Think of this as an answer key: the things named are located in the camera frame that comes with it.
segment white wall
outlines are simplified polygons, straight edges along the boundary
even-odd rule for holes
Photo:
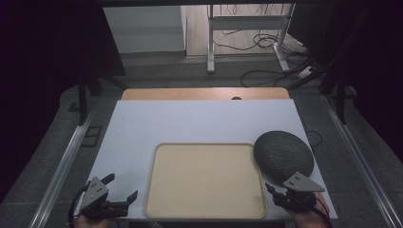
[[[184,50],[181,7],[104,8],[120,53]]]

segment metal bracket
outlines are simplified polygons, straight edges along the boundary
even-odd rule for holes
[[[92,178],[84,195],[81,208],[88,207],[91,203],[107,195],[108,192],[109,189],[97,177]]]
[[[292,189],[296,192],[324,192],[325,188],[296,172],[291,178],[286,180],[284,187]]]

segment wooden board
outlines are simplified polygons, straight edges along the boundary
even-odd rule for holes
[[[261,219],[266,203],[253,146],[160,144],[144,211],[151,218]]]
[[[122,100],[243,100],[290,99],[282,87],[130,88]]]

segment dark gray round mat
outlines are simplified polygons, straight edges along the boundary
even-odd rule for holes
[[[314,156],[308,145],[284,131],[269,131],[259,136],[254,156],[261,172],[278,182],[287,181],[297,171],[309,177],[314,169]]]

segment wooden tray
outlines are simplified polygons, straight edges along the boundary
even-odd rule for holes
[[[151,218],[260,219],[261,173],[251,144],[163,143],[144,206]]]

